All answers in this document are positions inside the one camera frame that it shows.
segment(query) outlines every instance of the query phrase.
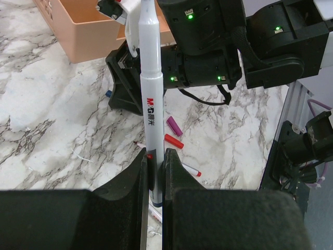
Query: red marker cap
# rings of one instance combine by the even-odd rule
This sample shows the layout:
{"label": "red marker cap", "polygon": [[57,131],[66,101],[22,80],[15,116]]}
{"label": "red marker cap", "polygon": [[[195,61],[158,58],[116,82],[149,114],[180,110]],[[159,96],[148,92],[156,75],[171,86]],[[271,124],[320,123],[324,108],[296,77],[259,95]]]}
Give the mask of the red marker cap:
{"label": "red marker cap", "polygon": [[184,147],[183,143],[181,143],[179,140],[177,140],[176,138],[172,137],[169,134],[165,134],[164,140],[180,149],[183,149],[183,147]]}

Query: robotic arm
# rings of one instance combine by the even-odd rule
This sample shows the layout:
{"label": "robotic arm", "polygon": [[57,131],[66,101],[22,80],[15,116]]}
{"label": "robotic arm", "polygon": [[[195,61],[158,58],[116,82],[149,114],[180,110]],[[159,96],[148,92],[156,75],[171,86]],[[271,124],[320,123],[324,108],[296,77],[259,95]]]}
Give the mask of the robotic arm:
{"label": "robotic arm", "polygon": [[[115,17],[115,10],[120,6],[125,10],[127,2],[137,2],[139,8],[139,1],[126,0],[119,4],[101,0],[98,5],[103,14]],[[230,94],[222,85],[232,90],[242,76],[238,50],[249,89],[289,84],[333,65],[333,8],[327,6],[331,3],[284,0],[246,18],[242,0],[157,2],[176,41],[162,48],[165,90],[177,88],[195,98],[184,89],[217,85],[226,101],[216,105],[229,104]],[[135,23],[127,12],[126,31]],[[106,59],[115,83],[109,105],[141,115],[140,62],[135,57],[139,50],[133,51],[138,44],[134,37],[127,33],[128,46],[124,44]]]}

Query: marker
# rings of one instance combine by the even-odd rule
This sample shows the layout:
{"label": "marker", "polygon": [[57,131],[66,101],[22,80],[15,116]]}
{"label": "marker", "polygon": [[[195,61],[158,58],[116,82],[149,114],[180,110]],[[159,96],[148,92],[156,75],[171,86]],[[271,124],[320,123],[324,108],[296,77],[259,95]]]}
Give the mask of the marker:
{"label": "marker", "polygon": [[153,216],[158,222],[162,223],[162,215],[150,204],[148,207],[148,211],[151,216]]}
{"label": "marker", "polygon": [[177,122],[175,121],[175,119],[173,119],[172,116],[170,116],[168,118],[168,120],[166,120],[166,122],[169,125],[169,127],[171,128],[172,132],[174,132],[175,135],[177,135],[179,137],[183,135],[182,130],[180,129]]}
{"label": "marker", "polygon": [[169,134],[165,134],[164,140],[180,149],[183,149],[184,147],[184,143],[182,143],[181,141],[177,140],[176,138],[172,137]]}
{"label": "marker", "polygon": [[147,143],[150,199],[162,206],[162,165],[164,161],[163,74],[160,23],[154,0],[141,1],[139,20],[141,94]]}
{"label": "marker", "polygon": [[[137,145],[139,148],[145,148],[146,147],[145,144],[142,144],[142,143],[139,143],[139,142],[134,142],[134,144]],[[190,167],[189,165],[186,165],[185,163],[182,163],[182,165],[193,176],[200,177],[202,175],[202,173],[199,170],[197,170],[193,167]]]}
{"label": "marker", "polygon": [[110,98],[111,95],[112,95],[112,91],[111,90],[108,90],[106,93],[105,93],[106,97]]}

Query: marble surface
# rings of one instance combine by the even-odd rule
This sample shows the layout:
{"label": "marble surface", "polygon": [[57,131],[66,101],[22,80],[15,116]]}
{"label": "marble surface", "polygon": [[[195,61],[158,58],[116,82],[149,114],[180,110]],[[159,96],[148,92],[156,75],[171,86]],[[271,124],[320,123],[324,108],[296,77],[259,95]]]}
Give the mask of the marble surface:
{"label": "marble surface", "polygon": [[[93,190],[125,169],[144,125],[108,107],[112,86],[104,59],[68,61],[31,0],[0,0],[0,189]],[[202,172],[203,186],[259,187],[287,89],[247,90],[242,79],[228,107],[167,91],[165,118],[184,132],[178,153]],[[189,91],[223,100],[216,87]],[[161,248],[161,226],[151,218],[147,244]]]}

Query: orange plastic box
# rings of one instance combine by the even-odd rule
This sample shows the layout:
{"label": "orange plastic box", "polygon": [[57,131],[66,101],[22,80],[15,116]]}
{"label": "orange plastic box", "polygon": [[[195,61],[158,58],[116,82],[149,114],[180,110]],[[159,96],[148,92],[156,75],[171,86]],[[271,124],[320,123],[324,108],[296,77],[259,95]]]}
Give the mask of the orange plastic box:
{"label": "orange plastic box", "polygon": [[[125,40],[125,26],[96,10],[97,0],[34,0],[39,11],[61,44],[69,60],[76,64],[106,57]],[[161,43],[174,38],[161,9]]]}

